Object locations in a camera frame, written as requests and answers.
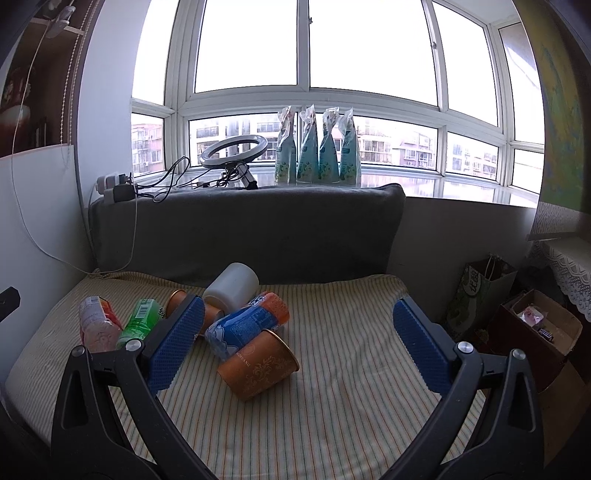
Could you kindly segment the green tea bottle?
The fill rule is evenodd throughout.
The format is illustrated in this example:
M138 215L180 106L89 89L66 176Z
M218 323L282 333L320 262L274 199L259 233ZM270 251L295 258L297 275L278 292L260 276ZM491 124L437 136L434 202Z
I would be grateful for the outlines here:
M162 308L155 299L138 300L126 326L118 337L115 348L121 349L133 339L144 340L160 321L162 313Z

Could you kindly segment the brown paper cup near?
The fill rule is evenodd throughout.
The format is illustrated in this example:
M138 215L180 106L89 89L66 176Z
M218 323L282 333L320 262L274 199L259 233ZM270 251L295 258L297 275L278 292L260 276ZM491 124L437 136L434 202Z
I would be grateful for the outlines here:
M298 370L300 363L287 343L272 330L264 329L221 363L217 373L230 391L246 402Z

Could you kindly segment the white cup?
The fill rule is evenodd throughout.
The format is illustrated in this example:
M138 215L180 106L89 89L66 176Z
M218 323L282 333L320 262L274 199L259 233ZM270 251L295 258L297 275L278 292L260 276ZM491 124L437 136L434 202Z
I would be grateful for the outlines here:
M226 267L202 295L205 303L230 314L249 303L259 289L259 277L248 265L235 262Z

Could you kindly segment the pink plastic bottle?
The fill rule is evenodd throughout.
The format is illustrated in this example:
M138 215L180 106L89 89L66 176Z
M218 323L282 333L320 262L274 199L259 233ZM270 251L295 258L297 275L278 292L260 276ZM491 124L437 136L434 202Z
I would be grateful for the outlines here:
M82 344L91 353L104 353L116 348L122 325L110 303L99 296L89 296L78 307Z

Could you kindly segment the cardboard box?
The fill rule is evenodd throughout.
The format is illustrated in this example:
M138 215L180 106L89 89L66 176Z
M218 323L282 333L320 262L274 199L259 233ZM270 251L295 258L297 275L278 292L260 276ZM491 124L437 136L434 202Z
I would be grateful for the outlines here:
M542 392L562 372L583 325L559 303L534 289L505 303L503 309L509 348L525 353L536 389Z

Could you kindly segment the green paper bag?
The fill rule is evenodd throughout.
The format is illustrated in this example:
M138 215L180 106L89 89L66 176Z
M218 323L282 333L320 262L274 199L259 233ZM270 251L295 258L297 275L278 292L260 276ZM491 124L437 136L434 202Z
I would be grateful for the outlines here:
M516 275L517 269L497 255L467 263L446 314L453 335L460 338L499 303L511 291Z

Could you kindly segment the white lace cloth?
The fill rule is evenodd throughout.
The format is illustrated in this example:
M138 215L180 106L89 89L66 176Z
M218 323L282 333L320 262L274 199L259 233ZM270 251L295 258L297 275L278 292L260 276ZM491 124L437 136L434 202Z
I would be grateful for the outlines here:
M536 241L530 258L550 267L562 293L590 322L590 243L578 237Z

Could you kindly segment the blue plastic bottle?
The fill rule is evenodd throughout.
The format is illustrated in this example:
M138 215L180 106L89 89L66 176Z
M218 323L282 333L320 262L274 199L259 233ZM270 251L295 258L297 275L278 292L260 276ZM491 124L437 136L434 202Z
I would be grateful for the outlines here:
M266 291L242 309L215 321L206 329L204 338L214 356L225 361L263 330L276 330L288 320L287 303L276 293Z

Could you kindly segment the black power adapter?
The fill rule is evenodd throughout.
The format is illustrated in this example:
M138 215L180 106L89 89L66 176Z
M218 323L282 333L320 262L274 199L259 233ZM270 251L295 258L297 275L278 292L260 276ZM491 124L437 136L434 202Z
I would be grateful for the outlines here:
M112 189L112 199L114 203L132 201L136 197L136 190L132 184L116 185Z

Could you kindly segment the white power strip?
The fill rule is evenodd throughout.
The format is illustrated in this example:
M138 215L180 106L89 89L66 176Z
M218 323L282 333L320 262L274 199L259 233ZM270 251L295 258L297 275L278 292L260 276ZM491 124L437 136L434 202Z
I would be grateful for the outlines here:
M96 191L103 197L106 205L116 204L112 199L112 189L116 185L120 184L132 184L131 179L124 173L113 173L106 176L100 176L97 178L95 183Z

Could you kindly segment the grey back cushion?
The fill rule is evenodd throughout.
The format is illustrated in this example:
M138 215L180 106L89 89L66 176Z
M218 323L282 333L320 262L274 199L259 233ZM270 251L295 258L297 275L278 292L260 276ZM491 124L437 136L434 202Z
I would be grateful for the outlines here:
M204 188L98 200L89 223L102 271L205 286L240 262L263 284L326 283L386 272L405 200L397 183Z

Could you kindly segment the window frame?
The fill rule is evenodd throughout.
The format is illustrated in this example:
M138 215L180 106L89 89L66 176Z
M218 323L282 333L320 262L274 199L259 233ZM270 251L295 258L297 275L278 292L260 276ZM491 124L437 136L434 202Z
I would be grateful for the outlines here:
M353 114L363 165L427 191L541 188L536 62L511 1L152 1L131 94L131 169L163 171L235 135L280 149L328 109Z

